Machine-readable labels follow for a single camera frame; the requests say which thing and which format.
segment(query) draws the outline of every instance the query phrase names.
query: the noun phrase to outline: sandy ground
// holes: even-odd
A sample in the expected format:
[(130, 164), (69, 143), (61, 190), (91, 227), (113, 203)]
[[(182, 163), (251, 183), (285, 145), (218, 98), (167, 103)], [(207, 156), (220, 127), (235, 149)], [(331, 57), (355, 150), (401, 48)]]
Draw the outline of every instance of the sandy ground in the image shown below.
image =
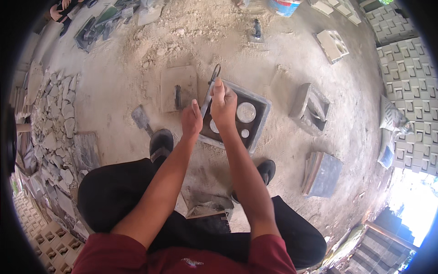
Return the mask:
[[(50, 71), (65, 68), (66, 75), (80, 72), (74, 103), (77, 131), (97, 133), (102, 165), (149, 156), (149, 136), (131, 118), (139, 104), (151, 118), (152, 129), (168, 128), (176, 142), (180, 139), (180, 113), (160, 110), (161, 70), (194, 65), (202, 102), (212, 70), (220, 63), (224, 79), (273, 103), (253, 154), (256, 164), (272, 159), (277, 165), (268, 186), (271, 196), (280, 195), (323, 236), (332, 236), (330, 247), (348, 228), (382, 206), (389, 174), (384, 176), (376, 159), (384, 85), (373, 32), (363, 16), (363, 22), (355, 26), (337, 11), (328, 18), (307, 2), (291, 18), (282, 18), (265, 10), (261, 1), (240, 10), (229, 0), (171, 0), (157, 22), (139, 27), (134, 18), (128, 25), (120, 24), (109, 40), (99, 40), (87, 54), (75, 46), (73, 36), (91, 14), (100, 13), (103, 4), (100, 1), (92, 9), (79, 11), (67, 34), (54, 43), (49, 66)], [(265, 45), (248, 43), (255, 18), (261, 23)], [(177, 28), (184, 28), (185, 35), (176, 35)], [(350, 52), (334, 65), (314, 37), (324, 29), (336, 29)], [(176, 47), (179, 52), (156, 54), (159, 49)], [(306, 82), (331, 102), (322, 137), (308, 135), (288, 117), (297, 88)], [(332, 154), (344, 163), (330, 199), (305, 198), (300, 193), (305, 160), (315, 151)], [(197, 142), (183, 184), (185, 198), (193, 189), (230, 195), (224, 150)], [(233, 232), (250, 229), (240, 205), (230, 226)]]

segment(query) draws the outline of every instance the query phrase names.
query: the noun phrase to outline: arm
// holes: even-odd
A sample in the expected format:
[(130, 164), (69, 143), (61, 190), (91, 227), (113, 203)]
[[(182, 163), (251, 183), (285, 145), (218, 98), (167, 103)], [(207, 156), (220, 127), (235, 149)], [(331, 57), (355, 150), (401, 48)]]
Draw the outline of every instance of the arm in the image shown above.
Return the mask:
[(158, 169), (135, 208), (111, 231), (137, 240), (146, 249), (175, 208), (191, 152), (202, 129), (196, 100), (183, 110), (181, 123), (183, 136), (180, 142)]
[(225, 146), (233, 188), (251, 226), (251, 238), (265, 234), (280, 236), (268, 190), (236, 129), (237, 95), (218, 77), (212, 99), (211, 114)]
[(53, 5), (50, 8), (50, 16), (52, 17), (53, 20), (58, 21), (59, 18), (61, 18), (62, 15), (59, 14), (60, 11), (57, 11), (56, 8), (58, 7), (58, 5)]

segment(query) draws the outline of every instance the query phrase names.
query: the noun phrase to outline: fingers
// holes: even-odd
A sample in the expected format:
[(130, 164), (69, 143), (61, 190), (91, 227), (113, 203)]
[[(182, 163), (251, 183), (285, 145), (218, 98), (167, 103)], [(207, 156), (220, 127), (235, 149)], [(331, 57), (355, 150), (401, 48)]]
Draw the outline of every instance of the fingers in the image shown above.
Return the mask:
[(212, 90), (212, 99), (215, 103), (222, 103), (225, 96), (225, 87), (223, 85), (222, 79), (217, 77), (215, 80), (215, 86)]
[(193, 109), (195, 118), (199, 119), (201, 117), (201, 111), (199, 110), (198, 101), (196, 99), (192, 100), (192, 109)]

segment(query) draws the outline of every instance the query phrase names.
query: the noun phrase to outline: bag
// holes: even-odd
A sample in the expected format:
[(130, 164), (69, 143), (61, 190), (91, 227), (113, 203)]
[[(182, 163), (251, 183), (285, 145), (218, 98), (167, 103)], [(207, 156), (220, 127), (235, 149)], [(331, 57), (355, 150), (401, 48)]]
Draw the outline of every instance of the bag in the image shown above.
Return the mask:
[(380, 101), (380, 128), (399, 132), (397, 135), (413, 134), (410, 121), (383, 95)]

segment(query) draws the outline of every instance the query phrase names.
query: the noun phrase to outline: person's leg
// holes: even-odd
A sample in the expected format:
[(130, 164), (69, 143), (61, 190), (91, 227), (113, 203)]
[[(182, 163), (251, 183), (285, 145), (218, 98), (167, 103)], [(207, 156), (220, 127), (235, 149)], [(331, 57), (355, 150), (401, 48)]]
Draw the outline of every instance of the person's leg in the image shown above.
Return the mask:
[[(139, 202), (156, 171), (173, 149), (169, 130), (156, 132), (151, 159), (114, 164), (90, 171), (78, 191), (78, 210), (95, 232), (109, 232)], [(164, 151), (157, 155), (157, 150)]]
[[(266, 160), (257, 166), (265, 184), (268, 185), (275, 175), (275, 163)], [(281, 198), (272, 198), (274, 204), (275, 219), (282, 238), (286, 243), (287, 252), (297, 269), (311, 267), (321, 262), (325, 256), (327, 244), (321, 233), (307, 222), (303, 217), (291, 209)], [(186, 233), (182, 237), (193, 235)], [(209, 235), (208, 233), (197, 231), (197, 249), (208, 249), (218, 252), (235, 261), (247, 262), (249, 246), (251, 242), (250, 233), (231, 233), (221, 235)]]

